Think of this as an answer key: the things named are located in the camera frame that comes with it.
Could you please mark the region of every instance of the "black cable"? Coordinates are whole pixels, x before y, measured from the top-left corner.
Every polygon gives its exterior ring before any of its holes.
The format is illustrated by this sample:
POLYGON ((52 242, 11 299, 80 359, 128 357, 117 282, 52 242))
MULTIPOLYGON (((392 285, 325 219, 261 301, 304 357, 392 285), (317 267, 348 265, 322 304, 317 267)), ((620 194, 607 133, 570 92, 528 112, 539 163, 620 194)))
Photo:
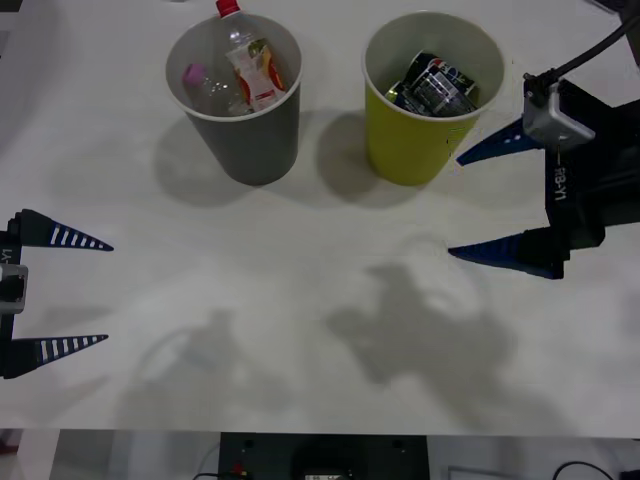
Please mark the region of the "black cable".
POLYGON ((596 465, 594 465, 592 463, 578 462, 578 461, 567 462, 567 463, 563 463, 562 465, 560 465, 558 467, 558 469, 556 470, 556 472, 553 474, 553 479, 552 480, 558 480, 558 475, 560 475, 560 472, 562 472, 562 470, 564 470, 565 468, 570 467, 571 465, 584 465, 585 467, 593 468, 594 470, 599 471, 601 474, 603 474, 609 480, 613 480, 613 477, 611 475, 609 475, 607 472, 605 472, 604 470, 602 470, 600 467, 598 467, 598 466, 596 466, 596 465))
POLYGON ((620 25, 611 35, 609 35, 607 38, 602 40, 600 43, 590 48, 589 50, 584 52, 582 55, 578 55, 573 60, 570 60, 564 65, 562 65, 561 67, 558 67, 555 70, 553 70, 552 77, 554 81, 552 81, 551 83, 555 83, 555 81, 557 81, 560 77, 566 75, 572 70, 575 70, 579 66, 587 63, 592 58, 600 55, 611 45, 613 45, 618 40, 620 40, 626 33, 628 33, 633 28, 635 28, 638 25, 638 22, 640 22, 640 15, 635 15, 633 17, 627 18, 622 23, 622 25, 620 25))

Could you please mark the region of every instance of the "black device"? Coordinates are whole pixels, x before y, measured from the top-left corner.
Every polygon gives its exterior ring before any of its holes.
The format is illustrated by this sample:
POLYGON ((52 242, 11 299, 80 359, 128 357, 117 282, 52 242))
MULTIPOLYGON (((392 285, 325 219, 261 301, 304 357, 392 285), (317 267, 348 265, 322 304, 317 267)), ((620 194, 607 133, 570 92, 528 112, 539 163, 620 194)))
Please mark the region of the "black device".
POLYGON ((0 232, 0 377, 20 377, 108 338, 107 335, 13 339, 15 315, 25 306, 29 270, 22 247, 110 252, 113 247, 33 210, 22 210, 0 232))
POLYGON ((640 16, 633 16, 567 64, 538 76, 525 75, 522 118, 457 159, 468 165, 544 149, 549 226, 451 248, 449 253, 561 279, 571 250, 599 246, 607 227, 640 222, 640 100, 613 108, 562 78, 639 23, 640 16))
POLYGON ((223 433, 218 471, 251 480, 429 480, 427 439, 223 433))

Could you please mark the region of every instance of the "floor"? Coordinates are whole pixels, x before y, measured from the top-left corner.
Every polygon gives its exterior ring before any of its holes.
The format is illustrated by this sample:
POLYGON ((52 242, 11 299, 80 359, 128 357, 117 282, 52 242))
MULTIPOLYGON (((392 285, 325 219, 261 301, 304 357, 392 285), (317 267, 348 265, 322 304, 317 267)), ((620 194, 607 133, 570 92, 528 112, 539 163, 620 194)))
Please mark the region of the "floor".
MULTIPOLYGON (((62 431, 50 479, 190 480, 196 472, 217 471, 219 438, 208 432, 62 431)), ((428 445, 431 480, 551 480, 558 465, 572 460, 596 464, 614 478, 640 469, 640 442, 625 439, 432 436, 428 445)), ((561 480, 603 478, 572 467, 561 480)))

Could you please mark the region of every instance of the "white table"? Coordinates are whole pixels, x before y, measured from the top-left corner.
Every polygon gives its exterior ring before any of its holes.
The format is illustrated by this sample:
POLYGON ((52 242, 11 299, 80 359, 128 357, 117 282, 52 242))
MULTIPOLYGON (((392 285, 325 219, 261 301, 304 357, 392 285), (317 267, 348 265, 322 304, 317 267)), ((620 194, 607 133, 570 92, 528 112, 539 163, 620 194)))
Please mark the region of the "white table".
MULTIPOLYGON (((447 245, 546 224, 541 155, 410 189, 362 150, 360 53, 385 20, 463 14, 513 59, 461 148, 519 115, 525 67, 618 20, 581 0, 244 6, 305 54, 300 155, 260 189, 229 180, 165 94, 172 43, 213 1, 25 0, 0 61, 0 218, 33 208, 116 250, 27 250, 16 337, 111 338, 0 383, 0 425, 637 436, 640 226, 559 282, 460 262, 447 245)), ((626 42, 572 78, 612 105, 640 93, 626 42)))

